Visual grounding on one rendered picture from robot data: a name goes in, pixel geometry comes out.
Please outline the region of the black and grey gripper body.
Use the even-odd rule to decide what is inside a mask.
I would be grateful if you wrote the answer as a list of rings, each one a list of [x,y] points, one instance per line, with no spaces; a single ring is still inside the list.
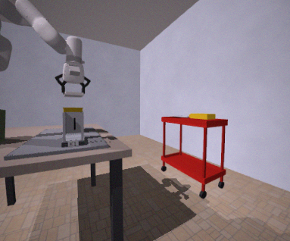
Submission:
[[[69,65],[79,66],[80,67],[80,75],[79,76],[70,75],[69,74]],[[84,83],[83,65],[77,61],[64,62],[63,81],[66,81],[67,83],[73,83],[73,84]]]

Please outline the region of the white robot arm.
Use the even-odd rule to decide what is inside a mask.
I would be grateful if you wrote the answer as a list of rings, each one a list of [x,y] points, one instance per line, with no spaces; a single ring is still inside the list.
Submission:
[[[75,36],[67,37],[66,47],[66,40],[30,1],[16,0],[15,5],[13,5],[9,0],[0,0],[0,14],[16,25],[33,27],[57,53],[66,55],[66,61],[77,61],[85,64],[82,60],[81,39]],[[0,71],[8,68],[11,51],[11,42],[0,34]]]

